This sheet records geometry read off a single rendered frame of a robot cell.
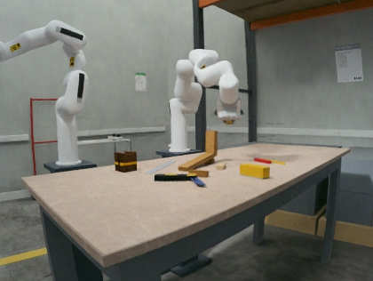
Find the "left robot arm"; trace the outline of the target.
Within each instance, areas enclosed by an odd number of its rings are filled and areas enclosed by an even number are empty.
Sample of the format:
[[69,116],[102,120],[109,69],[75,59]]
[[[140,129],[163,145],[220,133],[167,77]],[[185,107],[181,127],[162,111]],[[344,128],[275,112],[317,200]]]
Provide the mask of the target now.
[[236,103],[242,96],[238,95],[239,81],[232,64],[228,60],[218,62],[218,54],[213,50],[195,49],[189,53],[188,58],[189,60],[177,62],[174,95],[178,99],[174,98],[169,102],[170,152],[190,151],[187,148],[187,120],[182,114],[196,113],[202,97],[202,87],[198,83],[192,83],[193,76],[203,86],[219,82],[222,111],[218,112],[218,120],[241,119],[241,111],[237,111]]

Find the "black sliding bevel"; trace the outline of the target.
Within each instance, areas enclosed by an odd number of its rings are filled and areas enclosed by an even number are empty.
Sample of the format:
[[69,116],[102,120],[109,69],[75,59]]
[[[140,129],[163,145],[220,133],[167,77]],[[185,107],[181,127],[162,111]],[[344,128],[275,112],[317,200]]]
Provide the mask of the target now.
[[193,181],[195,184],[207,186],[196,177],[195,173],[156,173],[155,181]]

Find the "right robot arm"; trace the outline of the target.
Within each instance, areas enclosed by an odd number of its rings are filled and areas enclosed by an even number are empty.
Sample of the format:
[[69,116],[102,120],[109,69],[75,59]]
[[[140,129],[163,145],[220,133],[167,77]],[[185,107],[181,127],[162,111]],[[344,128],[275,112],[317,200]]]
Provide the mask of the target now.
[[63,80],[65,97],[60,97],[55,105],[59,153],[56,165],[79,165],[82,160],[78,161],[75,115],[83,108],[89,84],[84,72],[85,57],[82,52],[86,36],[66,23],[53,20],[46,27],[24,32],[6,44],[0,41],[0,62],[58,40],[63,42],[62,48],[67,55],[68,65]]

